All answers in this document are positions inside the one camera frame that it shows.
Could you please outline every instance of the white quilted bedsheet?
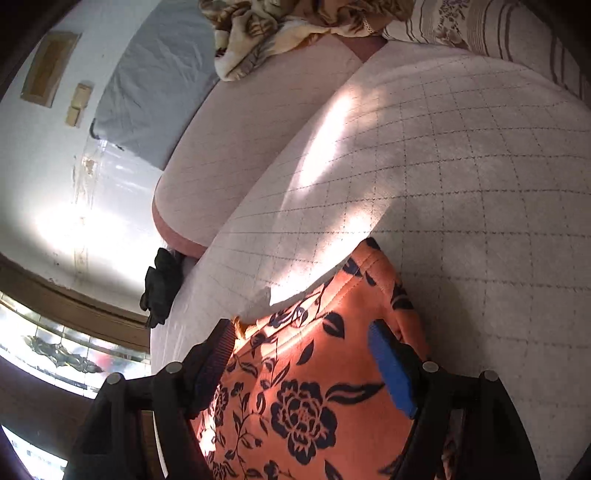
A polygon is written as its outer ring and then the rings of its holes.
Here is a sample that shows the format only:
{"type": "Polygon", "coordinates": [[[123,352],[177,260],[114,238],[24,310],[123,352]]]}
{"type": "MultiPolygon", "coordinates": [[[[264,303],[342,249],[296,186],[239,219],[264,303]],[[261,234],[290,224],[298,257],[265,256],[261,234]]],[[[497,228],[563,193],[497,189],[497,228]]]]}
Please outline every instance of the white quilted bedsheet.
{"type": "Polygon", "coordinates": [[[591,440],[591,112],[519,65],[410,47],[374,55],[261,176],[154,331],[153,368],[372,235],[434,359],[496,370],[562,480],[591,440]]]}

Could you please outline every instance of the white wall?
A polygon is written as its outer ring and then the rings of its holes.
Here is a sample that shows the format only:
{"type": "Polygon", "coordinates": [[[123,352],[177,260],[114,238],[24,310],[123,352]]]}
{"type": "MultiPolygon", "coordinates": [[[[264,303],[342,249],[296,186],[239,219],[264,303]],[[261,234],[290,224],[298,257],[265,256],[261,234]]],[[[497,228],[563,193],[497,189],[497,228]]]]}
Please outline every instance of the white wall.
{"type": "Polygon", "coordinates": [[[54,28],[82,36],[53,106],[20,99],[35,52],[0,103],[0,251],[56,284],[135,311],[161,243],[150,212],[159,172],[116,151],[97,155],[88,169],[82,154],[121,54],[158,2],[82,0],[54,28]],[[94,91],[80,128],[72,128],[64,120],[79,82],[94,91]]]}

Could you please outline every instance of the gray blanket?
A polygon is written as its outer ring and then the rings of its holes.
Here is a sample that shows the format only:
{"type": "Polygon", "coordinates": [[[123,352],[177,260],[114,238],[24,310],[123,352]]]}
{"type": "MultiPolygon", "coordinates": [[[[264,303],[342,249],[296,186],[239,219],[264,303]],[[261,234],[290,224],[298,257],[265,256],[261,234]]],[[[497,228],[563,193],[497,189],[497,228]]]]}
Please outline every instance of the gray blanket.
{"type": "Polygon", "coordinates": [[[164,169],[219,80],[213,28],[195,0],[163,0],[121,57],[100,99],[92,134],[164,169]]]}

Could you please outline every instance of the metal rivet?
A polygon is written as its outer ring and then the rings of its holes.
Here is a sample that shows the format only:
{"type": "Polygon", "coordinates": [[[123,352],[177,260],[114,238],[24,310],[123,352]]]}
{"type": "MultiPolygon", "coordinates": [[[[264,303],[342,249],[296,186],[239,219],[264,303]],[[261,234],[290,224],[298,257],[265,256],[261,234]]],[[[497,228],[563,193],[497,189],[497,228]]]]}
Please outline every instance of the metal rivet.
{"type": "Polygon", "coordinates": [[[170,362],[166,366],[166,371],[169,374],[175,374],[176,372],[180,372],[182,367],[183,367],[183,364],[181,362],[170,362]]]}
{"type": "Polygon", "coordinates": [[[486,378],[489,382],[496,382],[499,380],[499,375],[494,370],[485,370],[484,378],[486,378]]]}
{"type": "Polygon", "coordinates": [[[433,374],[437,370],[439,370],[439,365],[437,365],[435,362],[425,362],[423,363],[423,370],[425,370],[425,372],[433,374]]]}
{"type": "Polygon", "coordinates": [[[107,377],[107,383],[109,385],[115,385],[119,380],[121,380],[123,378],[123,375],[119,374],[119,373],[114,373],[114,374],[110,374],[107,377]]]}

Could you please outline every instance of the quilted fabric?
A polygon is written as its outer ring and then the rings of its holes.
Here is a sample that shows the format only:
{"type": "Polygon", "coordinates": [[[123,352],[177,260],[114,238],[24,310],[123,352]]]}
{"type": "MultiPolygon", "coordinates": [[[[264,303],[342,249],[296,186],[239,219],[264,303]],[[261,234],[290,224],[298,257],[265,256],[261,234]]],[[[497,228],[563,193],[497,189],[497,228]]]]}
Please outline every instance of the quilted fabric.
{"type": "Polygon", "coordinates": [[[525,67],[459,49],[401,64],[394,44],[234,211],[152,361],[182,358],[256,299],[296,295],[373,236],[434,359],[498,371],[542,477],[564,479],[591,431],[591,112],[525,67]]]}
{"type": "Polygon", "coordinates": [[[240,82],[218,83],[156,188],[154,217],[165,223],[156,222],[164,240],[187,255],[193,251],[182,239],[208,247],[294,133],[360,66],[329,36],[269,60],[240,82]]]}

